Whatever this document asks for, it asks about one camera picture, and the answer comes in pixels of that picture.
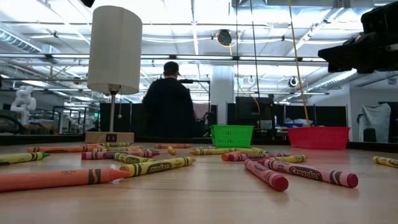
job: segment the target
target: red basket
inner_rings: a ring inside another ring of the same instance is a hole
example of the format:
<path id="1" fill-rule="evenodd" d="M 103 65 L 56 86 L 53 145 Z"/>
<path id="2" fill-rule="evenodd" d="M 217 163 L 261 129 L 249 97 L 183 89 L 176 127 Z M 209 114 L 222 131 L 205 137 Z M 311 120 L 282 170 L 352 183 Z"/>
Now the red basket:
<path id="1" fill-rule="evenodd" d="M 349 128 L 305 127 L 289 128 L 290 144 L 306 149 L 346 149 Z"/>

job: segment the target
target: lamp stand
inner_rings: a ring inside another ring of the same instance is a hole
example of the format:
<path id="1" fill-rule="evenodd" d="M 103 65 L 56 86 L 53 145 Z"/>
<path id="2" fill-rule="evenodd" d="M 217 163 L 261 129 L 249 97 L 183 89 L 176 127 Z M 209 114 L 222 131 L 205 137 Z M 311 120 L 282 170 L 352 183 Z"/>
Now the lamp stand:
<path id="1" fill-rule="evenodd" d="M 108 132 L 94 132 L 86 133 L 86 143 L 102 143 L 102 142 L 134 142 L 134 133 L 120 133 L 113 131 L 114 125 L 114 106 L 116 104 L 116 94 L 121 90 L 119 85 L 109 84 L 109 92 L 111 93 L 111 115 L 109 117 L 109 131 Z"/>

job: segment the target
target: pink crayon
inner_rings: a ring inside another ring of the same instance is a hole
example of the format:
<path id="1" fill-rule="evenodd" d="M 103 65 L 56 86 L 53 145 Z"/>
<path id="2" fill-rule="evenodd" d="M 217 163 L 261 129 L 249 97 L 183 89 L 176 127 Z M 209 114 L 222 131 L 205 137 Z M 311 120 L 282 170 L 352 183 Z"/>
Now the pink crayon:
<path id="1" fill-rule="evenodd" d="M 113 156 L 116 153 L 121 153 L 121 154 L 129 154 L 133 156 L 139 156 L 139 157 L 147 157 L 151 158 L 154 156 L 159 155 L 158 152 L 152 152 L 152 151 L 128 151 L 128 152 L 83 152 L 81 154 L 81 159 L 113 159 Z"/>
<path id="2" fill-rule="evenodd" d="M 270 159 L 258 161 L 268 169 L 273 169 L 288 174 L 299 175 L 302 177 L 328 182 L 331 184 L 342 185 L 345 187 L 356 187 L 358 177 L 355 174 L 343 171 L 320 169 L 311 166 L 293 164 L 289 162 L 272 161 Z"/>
<path id="3" fill-rule="evenodd" d="M 228 154 L 228 159 L 225 161 L 245 161 L 250 159 L 253 161 L 258 161 L 261 159 L 268 159 L 271 157 L 283 157 L 289 156 L 284 153 L 265 153 L 265 154 Z"/>
<path id="4" fill-rule="evenodd" d="M 277 191 L 284 191 L 289 186 L 289 182 L 284 176 L 265 168 L 257 162 L 247 159 L 244 161 L 244 166 Z"/>

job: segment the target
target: yellow crayon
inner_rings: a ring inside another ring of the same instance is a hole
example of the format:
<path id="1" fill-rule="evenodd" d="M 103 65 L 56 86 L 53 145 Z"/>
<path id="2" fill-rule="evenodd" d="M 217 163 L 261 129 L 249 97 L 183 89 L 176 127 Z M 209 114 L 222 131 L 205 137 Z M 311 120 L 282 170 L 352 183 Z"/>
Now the yellow crayon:
<path id="1" fill-rule="evenodd" d="M 151 174 L 154 172 L 160 172 L 164 170 L 189 166 L 196 159 L 191 157 L 180 157 L 175 159 L 165 159 L 161 161 L 154 162 L 143 162 L 138 164 L 128 164 L 120 167 L 120 170 L 129 171 L 130 177 L 135 177 L 138 175 Z"/>
<path id="2" fill-rule="evenodd" d="M 265 154 L 267 151 L 262 149 L 244 149 L 244 148 L 234 148 L 236 151 L 241 151 L 243 154 Z"/>
<path id="3" fill-rule="evenodd" d="M 127 164 L 136 164 L 140 162 L 152 162 L 152 161 L 157 161 L 156 159 L 148 159 L 144 157 L 139 157 L 139 156 L 133 156 L 129 154 L 123 154 L 123 153 L 115 153 L 114 160 L 117 160 L 119 162 L 124 162 Z"/>
<path id="4" fill-rule="evenodd" d="M 30 162 L 42 160 L 43 158 L 49 156 L 49 153 L 44 152 L 30 152 L 30 153 L 20 153 L 0 156 L 0 166 L 14 164 L 18 162 Z"/>
<path id="5" fill-rule="evenodd" d="M 112 148 L 102 148 L 93 149 L 93 152 L 141 152 L 142 149 L 131 149 L 129 147 L 112 147 Z"/>
<path id="6" fill-rule="evenodd" d="M 374 156 L 373 161 L 377 164 L 398 168 L 398 159 Z"/>
<path id="7" fill-rule="evenodd" d="M 236 149 L 194 149 L 193 151 L 189 152 L 193 155 L 217 155 L 217 154 L 224 154 L 234 151 L 240 151 Z"/>
<path id="8" fill-rule="evenodd" d="M 123 146 L 130 146 L 129 142 L 106 142 L 101 143 L 102 146 L 105 147 L 123 147 Z"/>
<path id="9" fill-rule="evenodd" d="M 291 163 L 299 163 L 305 162 L 307 160 L 306 155 L 296 155 L 296 156 L 286 156 L 286 157 L 272 157 L 268 158 L 273 161 L 281 161 L 281 162 L 291 162 Z"/>
<path id="10" fill-rule="evenodd" d="M 175 155 L 175 149 L 173 148 L 173 147 L 171 147 L 171 146 L 169 146 L 168 148 L 167 148 L 167 152 L 169 152 L 170 153 L 170 155 Z"/>

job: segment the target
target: lamp base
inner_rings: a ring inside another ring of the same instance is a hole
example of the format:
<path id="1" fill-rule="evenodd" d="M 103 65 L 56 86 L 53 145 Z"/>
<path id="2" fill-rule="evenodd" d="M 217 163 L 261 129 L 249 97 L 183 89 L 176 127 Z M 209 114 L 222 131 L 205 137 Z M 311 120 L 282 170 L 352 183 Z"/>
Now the lamp base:
<path id="1" fill-rule="evenodd" d="M 134 133 L 86 132 L 86 143 L 134 142 Z"/>

